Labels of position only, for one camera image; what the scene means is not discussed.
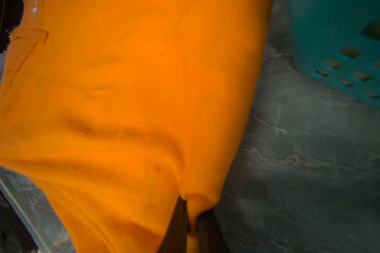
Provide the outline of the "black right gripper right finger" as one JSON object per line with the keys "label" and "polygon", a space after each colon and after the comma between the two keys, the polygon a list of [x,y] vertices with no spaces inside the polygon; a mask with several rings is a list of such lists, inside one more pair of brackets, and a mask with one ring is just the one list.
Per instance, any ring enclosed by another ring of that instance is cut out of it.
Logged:
{"label": "black right gripper right finger", "polygon": [[229,253],[213,209],[202,213],[198,220],[200,253]]}

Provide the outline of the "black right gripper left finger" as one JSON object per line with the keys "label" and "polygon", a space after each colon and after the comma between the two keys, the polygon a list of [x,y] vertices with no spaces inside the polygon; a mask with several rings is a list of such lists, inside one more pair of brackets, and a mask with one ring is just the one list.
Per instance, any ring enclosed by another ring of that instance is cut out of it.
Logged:
{"label": "black right gripper left finger", "polygon": [[187,202],[179,196],[157,253],[186,253],[188,230]]}

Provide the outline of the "orange pants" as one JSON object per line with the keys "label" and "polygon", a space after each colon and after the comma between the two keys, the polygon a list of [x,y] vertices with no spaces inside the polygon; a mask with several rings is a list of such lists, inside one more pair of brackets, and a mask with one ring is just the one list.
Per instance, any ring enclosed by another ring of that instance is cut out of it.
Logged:
{"label": "orange pants", "polygon": [[271,1],[25,1],[0,84],[0,166],[79,253],[156,253],[180,196],[187,253],[243,137]]}

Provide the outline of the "teal plastic basket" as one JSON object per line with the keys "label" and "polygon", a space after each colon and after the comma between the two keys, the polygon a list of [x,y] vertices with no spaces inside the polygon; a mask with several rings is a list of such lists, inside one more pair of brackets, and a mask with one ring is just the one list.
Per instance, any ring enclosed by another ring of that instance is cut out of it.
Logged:
{"label": "teal plastic basket", "polygon": [[380,110],[380,1],[290,1],[289,16],[296,68]]}

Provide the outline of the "aluminium rail frame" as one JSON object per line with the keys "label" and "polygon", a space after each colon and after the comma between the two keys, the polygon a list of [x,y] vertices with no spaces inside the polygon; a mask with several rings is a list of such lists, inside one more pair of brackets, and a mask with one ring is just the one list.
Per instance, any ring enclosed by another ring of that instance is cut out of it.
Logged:
{"label": "aluminium rail frame", "polygon": [[28,177],[0,166],[0,253],[74,253],[46,195]]}

